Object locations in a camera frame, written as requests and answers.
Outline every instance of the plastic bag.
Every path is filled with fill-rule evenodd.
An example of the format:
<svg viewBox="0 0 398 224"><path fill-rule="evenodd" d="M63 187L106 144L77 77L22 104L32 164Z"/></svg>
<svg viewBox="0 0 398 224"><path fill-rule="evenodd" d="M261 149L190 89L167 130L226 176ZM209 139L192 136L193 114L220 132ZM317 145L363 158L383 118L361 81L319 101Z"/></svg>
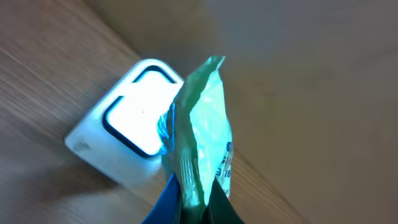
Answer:
<svg viewBox="0 0 398 224"><path fill-rule="evenodd" d="M223 60L212 56L190 74L158 122L162 161L181 186L185 223L200 222L215 177L229 196L233 147L218 73Z"/></svg>

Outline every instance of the wood grain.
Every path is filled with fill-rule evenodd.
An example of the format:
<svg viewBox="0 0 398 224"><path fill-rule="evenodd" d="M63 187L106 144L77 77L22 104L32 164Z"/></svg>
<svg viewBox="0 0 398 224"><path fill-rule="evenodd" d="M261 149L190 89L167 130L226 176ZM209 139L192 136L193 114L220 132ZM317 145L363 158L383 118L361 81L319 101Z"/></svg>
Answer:
<svg viewBox="0 0 398 224"><path fill-rule="evenodd" d="M226 55L234 145L310 222L398 223L398 1L85 1L181 74Z"/></svg>
<svg viewBox="0 0 398 224"><path fill-rule="evenodd" d="M0 16L0 223L139 223L162 173L128 190L62 140L139 56L79 0L1 1ZM239 150L232 180L247 223L304 222Z"/></svg>

